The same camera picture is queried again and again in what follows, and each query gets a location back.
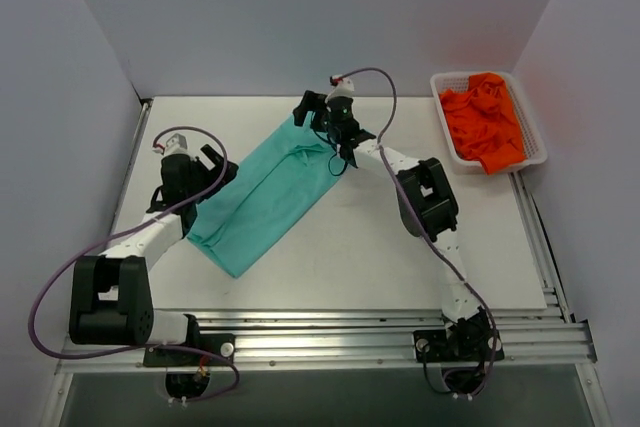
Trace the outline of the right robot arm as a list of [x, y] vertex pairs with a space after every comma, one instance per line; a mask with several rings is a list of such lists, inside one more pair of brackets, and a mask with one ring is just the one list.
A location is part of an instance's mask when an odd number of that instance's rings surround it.
[[444, 347], [455, 359], [469, 358], [480, 347], [479, 334], [495, 338], [492, 314], [470, 285], [457, 237], [459, 206], [439, 160], [420, 160], [381, 146], [363, 129], [347, 94], [304, 92], [293, 110], [294, 124], [310, 123], [346, 165], [388, 176], [394, 183], [405, 229], [426, 242], [439, 259], [440, 306], [449, 330]]

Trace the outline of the orange t-shirt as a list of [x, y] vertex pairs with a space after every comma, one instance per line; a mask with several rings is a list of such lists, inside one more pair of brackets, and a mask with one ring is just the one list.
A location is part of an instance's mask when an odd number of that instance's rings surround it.
[[487, 174], [526, 160], [524, 140], [506, 82], [494, 73], [474, 74], [468, 88], [439, 95], [457, 154]]

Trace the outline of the aluminium mounting rail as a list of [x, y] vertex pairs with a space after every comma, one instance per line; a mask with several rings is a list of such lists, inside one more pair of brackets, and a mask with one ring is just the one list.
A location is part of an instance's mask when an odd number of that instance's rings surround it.
[[[235, 336], [240, 371], [414, 367], [413, 334], [435, 330], [433, 311], [196, 310], [206, 333]], [[496, 317], [503, 365], [591, 363], [596, 351], [589, 327], [566, 320], [557, 307], [539, 315], [500, 312]]]

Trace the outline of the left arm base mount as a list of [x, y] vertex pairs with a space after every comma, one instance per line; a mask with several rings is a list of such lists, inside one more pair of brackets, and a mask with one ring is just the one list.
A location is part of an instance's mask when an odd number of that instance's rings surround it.
[[[183, 404], [211, 400], [234, 391], [240, 383], [240, 373], [234, 363], [236, 336], [230, 333], [203, 334], [184, 345], [149, 347], [142, 366], [163, 368], [162, 383], [171, 401]], [[226, 368], [232, 380], [215, 387], [213, 368]]]

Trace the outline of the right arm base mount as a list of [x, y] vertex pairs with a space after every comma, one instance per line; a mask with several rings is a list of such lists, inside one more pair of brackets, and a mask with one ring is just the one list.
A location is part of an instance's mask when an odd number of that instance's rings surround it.
[[416, 362], [437, 395], [473, 400], [485, 389], [493, 366], [505, 359], [500, 337], [490, 334], [460, 338], [445, 330], [416, 330], [412, 337]]

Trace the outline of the teal t-shirt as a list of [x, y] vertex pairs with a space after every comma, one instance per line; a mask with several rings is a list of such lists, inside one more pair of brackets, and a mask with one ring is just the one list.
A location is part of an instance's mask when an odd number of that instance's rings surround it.
[[187, 239], [228, 275], [242, 276], [338, 182], [333, 154], [309, 121], [283, 122], [240, 162], [233, 181], [198, 205]]

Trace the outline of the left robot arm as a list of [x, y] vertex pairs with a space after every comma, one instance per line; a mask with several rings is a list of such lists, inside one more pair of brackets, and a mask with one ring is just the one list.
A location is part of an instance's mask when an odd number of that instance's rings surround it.
[[210, 145], [201, 148], [212, 163], [177, 147], [161, 160], [161, 184], [143, 217], [151, 224], [95, 256], [74, 265], [69, 335], [76, 345], [166, 344], [179, 366], [194, 364], [202, 352], [187, 314], [153, 306], [149, 271], [195, 223], [197, 205], [233, 181], [238, 165]]

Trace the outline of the white plastic basket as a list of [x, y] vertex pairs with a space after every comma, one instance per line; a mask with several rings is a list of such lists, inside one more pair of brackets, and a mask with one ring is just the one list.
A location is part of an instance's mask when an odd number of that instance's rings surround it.
[[[522, 89], [515, 81], [515, 79], [506, 72], [491, 72], [501, 76], [506, 82], [509, 96], [513, 102], [514, 110], [518, 118], [525, 147], [526, 160], [514, 164], [498, 173], [511, 173], [522, 170], [526, 167], [539, 165], [546, 161], [547, 152], [542, 141], [541, 135], [533, 120], [531, 109], [529, 108], [526, 96], [523, 94]], [[439, 95], [444, 91], [451, 89], [457, 93], [464, 92], [468, 88], [468, 78], [474, 74], [480, 74], [486, 72], [446, 72], [438, 73], [431, 77], [430, 84], [432, 92], [434, 94], [434, 100], [436, 103], [436, 110], [439, 120], [442, 125], [442, 129], [445, 135], [445, 141], [449, 149], [450, 156], [453, 161], [454, 169], [459, 173], [464, 174], [487, 174], [484, 172], [481, 164], [477, 161], [466, 161], [462, 159], [456, 152], [449, 129], [446, 123], [442, 105], [439, 99]]]

